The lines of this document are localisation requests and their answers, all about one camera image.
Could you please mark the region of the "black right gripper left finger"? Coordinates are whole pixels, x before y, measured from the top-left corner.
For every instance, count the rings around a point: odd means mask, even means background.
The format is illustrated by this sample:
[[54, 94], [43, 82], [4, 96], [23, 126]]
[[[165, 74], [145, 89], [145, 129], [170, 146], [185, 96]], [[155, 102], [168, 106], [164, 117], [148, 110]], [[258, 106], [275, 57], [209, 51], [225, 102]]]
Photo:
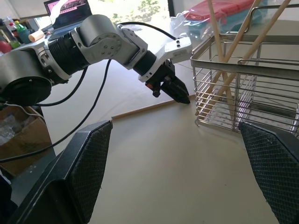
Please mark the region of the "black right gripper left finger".
[[77, 131], [7, 224], [88, 224], [104, 177], [112, 121]]

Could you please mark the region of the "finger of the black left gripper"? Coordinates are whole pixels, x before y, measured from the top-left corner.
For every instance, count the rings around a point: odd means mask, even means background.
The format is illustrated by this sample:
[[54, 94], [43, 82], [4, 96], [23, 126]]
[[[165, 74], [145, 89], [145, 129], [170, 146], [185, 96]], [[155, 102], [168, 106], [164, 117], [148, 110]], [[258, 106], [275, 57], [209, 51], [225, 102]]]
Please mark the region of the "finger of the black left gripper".
[[161, 90], [178, 103], [190, 104], [189, 92], [182, 81], [164, 82]]
[[182, 82], [178, 77], [174, 76], [169, 82], [169, 87], [175, 96], [188, 96], [188, 90], [184, 82]]

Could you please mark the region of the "open laptop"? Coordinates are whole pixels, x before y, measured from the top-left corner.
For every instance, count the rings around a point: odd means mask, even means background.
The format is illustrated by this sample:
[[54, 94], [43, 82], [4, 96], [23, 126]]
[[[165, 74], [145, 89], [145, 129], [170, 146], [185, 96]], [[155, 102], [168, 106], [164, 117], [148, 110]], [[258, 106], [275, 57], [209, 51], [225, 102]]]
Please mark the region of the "open laptop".
[[67, 0], [61, 7], [60, 14], [56, 20], [53, 21], [51, 19], [54, 31], [50, 39], [54, 40], [68, 33], [91, 15], [92, 12], [88, 0]]

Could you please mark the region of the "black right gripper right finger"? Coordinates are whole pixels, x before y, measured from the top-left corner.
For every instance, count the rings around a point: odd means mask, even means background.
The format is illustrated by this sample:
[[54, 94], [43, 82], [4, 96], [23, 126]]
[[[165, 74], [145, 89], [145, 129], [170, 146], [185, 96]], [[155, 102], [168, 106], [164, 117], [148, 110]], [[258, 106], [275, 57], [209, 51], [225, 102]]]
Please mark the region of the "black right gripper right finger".
[[299, 224], [299, 139], [255, 122], [238, 127], [255, 180], [279, 224]]

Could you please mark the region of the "wooden chopstick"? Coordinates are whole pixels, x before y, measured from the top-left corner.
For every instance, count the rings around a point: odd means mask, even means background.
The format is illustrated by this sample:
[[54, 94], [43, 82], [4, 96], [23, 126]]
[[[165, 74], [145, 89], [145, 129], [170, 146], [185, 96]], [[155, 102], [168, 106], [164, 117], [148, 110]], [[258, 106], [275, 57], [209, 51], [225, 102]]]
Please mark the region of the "wooden chopstick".
[[[231, 58], [235, 48], [237, 47], [239, 41], [241, 40], [241, 38], [242, 38], [242, 36], [243, 36], [247, 26], [248, 26], [248, 23], [250, 21], [250, 12], [251, 12], [251, 10], [253, 8], [259, 6], [261, 1], [262, 0], [254, 0], [253, 4], [252, 4], [252, 6], [251, 6], [251, 8], [248, 12], [248, 15], [245, 17], [245, 20], [244, 20], [243, 24], [241, 25], [238, 33], [236, 34], [236, 36], [234, 38], [234, 41], [233, 41], [228, 53], [224, 56], [223, 63], [227, 63], [229, 61], [229, 59]], [[215, 77], [213, 78], [213, 80], [212, 80], [209, 88], [207, 89], [207, 91], [204, 94], [201, 94], [202, 101], [199, 104], [199, 107], [201, 107], [201, 111], [197, 112], [196, 115], [202, 114], [202, 110], [204, 110], [205, 106], [209, 105], [209, 102], [206, 104], [207, 98], [212, 93], [213, 88], [216, 85], [216, 83], [217, 83], [218, 79], [220, 78], [220, 76], [223, 77], [223, 81], [225, 81], [228, 78], [228, 75], [227, 75], [226, 71], [222, 71], [222, 70], [217, 71], [217, 73], [216, 73]]]
[[[207, 0], [207, 1], [208, 1], [209, 10], [210, 10], [210, 19], [211, 19], [211, 24], [213, 26], [214, 39], [215, 39], [215, 44], [216, 44], [216, 48], [217, 48], [219, 62], [223, 62], [224, 55], [223, 55], [223, 51], [222, 51], [221, 40], [219, 37], [217, 20], [216, 20], [215, 14], [214, 14], [213, 3], [212, 3], [212, 0]], [[229, 87], [226, 90], [226, 97], [227, 97], [227, 103], [228, 103], [231, 119], [233, 120], [234, 107], [233, 107], [232, 93], [231, 93], [231, 89]]]
[[[286, 7], [289, 5], [291, 0], [284, 0], [284, 2], [280, 5], [278, 10], [275, 12], [267, 26], [263, 29], [263, 31], [260, 33], [260, 35], [255, 39], [253, 44], [251, 45], [250, 49], [248, 52], [242, 57], [243, 59], [250, 59], [250, 57], [257, 51], [257, 48], [259, 47], [260, 43], [262, 40], [266, 37], [267, 33], [270, 31], [270, 29], [273, 27], [275, 22], [278, 20], [280, 15], [283, 13], [283, 11], [286, 9]], [[230, 84], [236, 77], [237, 73], [231, 73], [228, 78], [224, 81], [224, 85], [218, 90], [216, 95], [214, 95], [210, 100], [209, 100], [209, 105], [206, 105], [204, 110], [202, 110], [202, 115], [206, 116], [214, 107], [215, 103], [219, 100], [223, 92], [228, 90], [230, 87]]]
[[174, 101], [174, 100], [165, 101], [165, 102], [162, 102], [162, 103], [158, 103], [156, 105], [150, 105], [150, 106], [147, 106], [147, 107], [143, 107], [143, 108], [140, 108], [140, 109], [136, 109], [136, 110], [133, 110], [133, 111], [129, 111], [129, 112], [126, 112], [126, 113], [122, 113], [122, 114], [112, 116], [111, 120], [119, 120], [119, 119], [124, 119], [124, 118], [130, 117], [130, 116], [138, 116], [141, 113], [150, 112], [150, 111], [160, 109], [162, 107], [170, 106], [170, 105], [176, 104], [176, 103], [177, 102]]

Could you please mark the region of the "red ball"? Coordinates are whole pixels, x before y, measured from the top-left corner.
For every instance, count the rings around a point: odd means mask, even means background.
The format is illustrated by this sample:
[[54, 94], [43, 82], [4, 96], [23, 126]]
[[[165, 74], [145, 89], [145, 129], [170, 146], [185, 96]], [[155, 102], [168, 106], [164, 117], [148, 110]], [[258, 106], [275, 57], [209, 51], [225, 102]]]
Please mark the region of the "red ball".
[[6, 41], [0, 41], [0, 52], [3, 54], [8, 53], [12, 50], [12, 47]]

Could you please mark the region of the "brown cardboard box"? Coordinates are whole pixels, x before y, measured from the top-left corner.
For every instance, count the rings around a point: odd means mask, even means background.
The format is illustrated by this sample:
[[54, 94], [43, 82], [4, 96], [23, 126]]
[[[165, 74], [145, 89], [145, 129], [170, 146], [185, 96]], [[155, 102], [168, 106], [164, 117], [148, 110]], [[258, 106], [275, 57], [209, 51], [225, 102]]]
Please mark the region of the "brown cardboard box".
[[42, 117], [31, 107], [0, 111], [0, 160], [38, 151], [52, 144]]

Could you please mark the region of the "green plastic bottle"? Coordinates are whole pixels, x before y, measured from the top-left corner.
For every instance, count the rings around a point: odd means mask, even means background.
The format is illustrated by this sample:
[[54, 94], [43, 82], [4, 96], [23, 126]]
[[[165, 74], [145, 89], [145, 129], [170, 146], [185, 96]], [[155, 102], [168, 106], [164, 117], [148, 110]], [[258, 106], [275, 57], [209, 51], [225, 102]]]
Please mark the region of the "green plastic bottle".
[[16, 30], [17, 30], [18, 36], [20, 37], [22, 42], [24, 44], [31, 43], [31, 41], [29, 39], [30, 31], [25, 26], [20, 24], [18, 21], [15, 21], [14, 23], [16, 25]]

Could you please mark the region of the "clear plastic bag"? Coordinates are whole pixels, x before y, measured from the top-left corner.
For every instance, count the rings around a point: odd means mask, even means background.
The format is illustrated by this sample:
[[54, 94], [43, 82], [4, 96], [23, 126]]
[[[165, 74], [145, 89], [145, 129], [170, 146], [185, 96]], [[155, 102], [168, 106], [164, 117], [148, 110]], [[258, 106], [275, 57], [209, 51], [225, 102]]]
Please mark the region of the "clear plastic bag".
[[189, 37], [192, 47], [197, 47], [204, 40], [210, 38], [214, 32], [211, 22], [208, 19], [191, 20], [187, 16], [190, 13], [184, 11], [174, 17], [170, 17], [170, 31], [178, 38]]

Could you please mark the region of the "beige paper roll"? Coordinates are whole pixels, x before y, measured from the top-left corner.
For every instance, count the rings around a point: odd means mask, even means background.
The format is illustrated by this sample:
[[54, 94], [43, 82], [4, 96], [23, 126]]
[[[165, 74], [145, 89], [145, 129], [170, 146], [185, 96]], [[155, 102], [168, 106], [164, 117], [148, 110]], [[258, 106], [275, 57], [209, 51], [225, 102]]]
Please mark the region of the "beige paper roll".
[[38, 30], [34, 33], [29, 34], [28, 38], [31, 42], [36, 42], [42, 39], [44, 36], [45, 36], [44, 32], [42, 30]]

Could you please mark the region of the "blue plastic box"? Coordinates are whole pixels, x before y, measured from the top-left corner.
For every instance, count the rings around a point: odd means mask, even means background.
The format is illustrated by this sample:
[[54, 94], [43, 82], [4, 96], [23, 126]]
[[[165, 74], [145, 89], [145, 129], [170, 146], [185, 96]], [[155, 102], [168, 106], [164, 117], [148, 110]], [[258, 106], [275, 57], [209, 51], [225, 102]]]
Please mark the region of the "blue plastic box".
[[[245, 17], [248, 15], [248, 12], [249, 9], [231, 16], [216, 19], [219, 33], [224, 34], [230, 31], [237, 32], [243, 24]], [[200, 38], [203, 38], [206, 35], [212, 35], [214, 33], [210, 19], [201, 21], [186, 20], [184, 26], [188, 27], [191, 35], [195, 35], [196, 37]]]

